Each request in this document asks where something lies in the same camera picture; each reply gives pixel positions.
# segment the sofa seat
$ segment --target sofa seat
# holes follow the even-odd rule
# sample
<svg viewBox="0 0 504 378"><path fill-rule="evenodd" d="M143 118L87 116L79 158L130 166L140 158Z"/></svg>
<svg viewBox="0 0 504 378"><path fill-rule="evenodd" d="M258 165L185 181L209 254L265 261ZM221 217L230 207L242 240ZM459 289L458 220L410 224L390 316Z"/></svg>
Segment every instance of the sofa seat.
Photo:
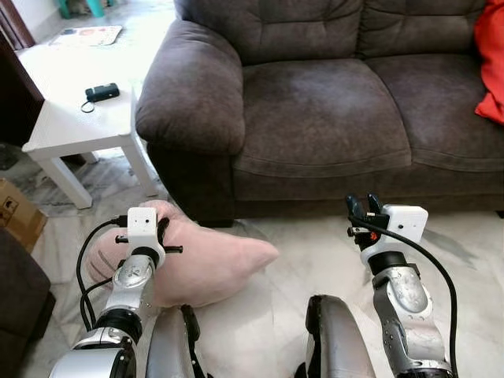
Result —
<svg viewBox="0 0 504 378"><path fill-rule="evenodd" d="M235 172L328 178L411 164L392 97L357 59L244 67L243 100L245 143Z"/></svg>
<svg viewBox="0 0 504 378"><path fill-rule="evenodd" d="M402 114L413 162L459 172L502 172L504 132L474 113L485 95L480 63L460 54L365 61Z"/></svg>

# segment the wooden door frame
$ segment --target wooden door frame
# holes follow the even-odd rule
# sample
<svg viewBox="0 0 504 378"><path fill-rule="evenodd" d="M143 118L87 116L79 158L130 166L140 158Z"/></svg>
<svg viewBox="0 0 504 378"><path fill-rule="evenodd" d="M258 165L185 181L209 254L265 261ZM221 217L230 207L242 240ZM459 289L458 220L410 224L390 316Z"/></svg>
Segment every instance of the wooden door frame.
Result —
<svg viewBox="0 0 504 378"><path fill-rule="evenodd" d="M0 1L0 29L14 50L35 45L32 34L11 0Z"/></svg>

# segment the white floor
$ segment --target white floor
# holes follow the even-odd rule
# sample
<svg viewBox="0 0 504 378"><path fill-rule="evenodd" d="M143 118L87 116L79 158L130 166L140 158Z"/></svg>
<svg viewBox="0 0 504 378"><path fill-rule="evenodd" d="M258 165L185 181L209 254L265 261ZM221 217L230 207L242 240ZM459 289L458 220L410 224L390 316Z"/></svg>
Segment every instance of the white floor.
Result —
<svg viewBox="0 0 504 378"><path fill-rule="evenodd" d="M89 76L96 84L119 76L141 87L174 13L165 2L139 3L148 6L130 1L109 9L104 19L82 19L72 25L124 25L124 34L108 48L68 50L40 45L23 52L20 58L42 92L50 95L51 86L71 83L76 76ZM106 177L96 177L97 187L100 180ZM57 305L46 335L31 345L20 377L47 376L83 331L74 273L76 256L98 222L143 200L135 177L126 181L125 189L117 189L116 184L95 208L51 214L33 256L53 283ZM304 358L308 299L329 294L345 299L353 311L376 376L391 377L372 307L370 275L360 262L357 247L347 238L347 223L344 217L259 219L242 220L227 230L267 239L280 249L281 256L234 297L197 309L202 330L199 345L209 372L216 378L292 376ZM503 229L504 220L494 213L433 214L422 241L446 266L458 289L457 351L463 378L504 376ZM416 255L410 260L421 268L422 280L435 300L436 320L447 339L450 305L445 284L425 260ZM94 297L97 309L105 297L105 291ZM147 329L139 345L139 376L143 376L148 341Z"/></svg>

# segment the cardboard box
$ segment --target cardboard box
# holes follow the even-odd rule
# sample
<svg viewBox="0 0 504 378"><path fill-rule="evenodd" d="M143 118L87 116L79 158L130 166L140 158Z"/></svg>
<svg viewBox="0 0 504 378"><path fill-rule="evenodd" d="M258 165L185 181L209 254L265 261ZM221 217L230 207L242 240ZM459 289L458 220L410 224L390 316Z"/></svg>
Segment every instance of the cardboard box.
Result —
<svg viewBox="0 0 504 378"><path fill-rule="evenodd" d="M6 179L0 179L0 227L31 253L47 217Z"/></svg>

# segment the white side table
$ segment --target white side table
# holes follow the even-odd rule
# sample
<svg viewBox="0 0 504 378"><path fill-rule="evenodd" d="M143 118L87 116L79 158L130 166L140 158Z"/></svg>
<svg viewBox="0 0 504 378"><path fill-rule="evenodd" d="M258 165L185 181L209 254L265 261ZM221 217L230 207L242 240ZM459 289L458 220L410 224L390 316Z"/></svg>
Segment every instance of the white side table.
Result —
<svg viewBox="0 0 504 378"><path fill-rule="evenodd" d="M156 195L154 175L147 168L143 147L135 132L136 96L131 86L120 96L94 104L92 113L83 113L84 87L74 87L48 98L40 111L30 140L23 151L68 195L77 209L91 207L92 197L60 157L82 154L96 162L94 151L121 147L147 196Z"/></svg>

